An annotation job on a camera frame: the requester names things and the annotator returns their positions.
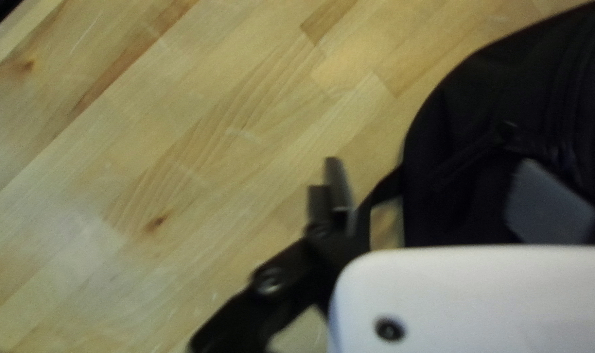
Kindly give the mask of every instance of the wooden floor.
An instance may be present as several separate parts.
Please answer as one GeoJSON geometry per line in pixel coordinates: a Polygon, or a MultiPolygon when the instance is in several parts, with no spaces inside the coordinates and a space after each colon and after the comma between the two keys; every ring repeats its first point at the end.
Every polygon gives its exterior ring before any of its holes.
{"type": "Polygon", "coordinates": [[[25,0],[0,26],[0,352],[181,352],[300,236],[324,157],[362,198],[453,66],[582,2],[25,0]]]}

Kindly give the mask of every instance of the white plastic part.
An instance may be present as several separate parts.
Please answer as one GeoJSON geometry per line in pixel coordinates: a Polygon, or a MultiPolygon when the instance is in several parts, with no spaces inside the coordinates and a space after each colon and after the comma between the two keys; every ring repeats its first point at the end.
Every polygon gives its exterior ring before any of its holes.
{"type": "Polygon", "coordinates": [[[330,353],[595,353],[595,246],[377,251],[342,272],[330,353]],[[405,336],[386,341],[382,318],[405,336]]]}

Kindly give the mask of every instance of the black backpack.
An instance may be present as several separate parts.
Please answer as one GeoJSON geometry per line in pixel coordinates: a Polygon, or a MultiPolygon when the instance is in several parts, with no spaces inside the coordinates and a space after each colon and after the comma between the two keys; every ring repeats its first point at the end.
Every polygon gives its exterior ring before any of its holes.
{"type": "Polygon", "coordinates": [[[361,236],[372,206],[399,195],[406,246],[595,243],[595,2],[490,44],[443,79],[403,163],[361,204],[361,236]]]}

